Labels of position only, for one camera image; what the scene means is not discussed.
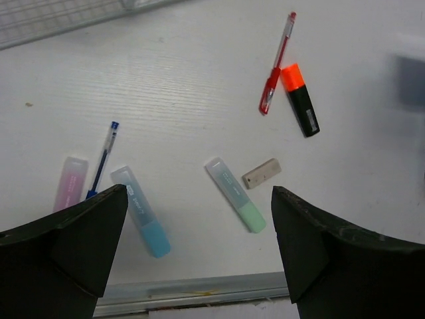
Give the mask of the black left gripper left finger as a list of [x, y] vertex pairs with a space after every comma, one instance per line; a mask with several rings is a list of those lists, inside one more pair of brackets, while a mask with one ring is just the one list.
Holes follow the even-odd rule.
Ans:
[[124, 185], [1, 232], [2, 318], [92, 318], [122, 233]]

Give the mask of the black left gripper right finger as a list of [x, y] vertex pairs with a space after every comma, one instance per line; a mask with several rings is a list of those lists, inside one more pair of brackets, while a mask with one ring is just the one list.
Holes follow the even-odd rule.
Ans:
[[272, 218], [301, 318], [423, 318], [424, 245], [362, 228], [285, 187]]

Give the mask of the grey eraser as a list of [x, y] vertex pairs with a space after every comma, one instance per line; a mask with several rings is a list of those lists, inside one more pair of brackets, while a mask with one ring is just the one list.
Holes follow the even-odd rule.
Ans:
[[276, 158], [269, 159], [263, 164], [255, 167], [242, 176], [242, 180], [247, 189], [254, 189], [260, 184], [268, 181], [282, 171], [279, 161]]

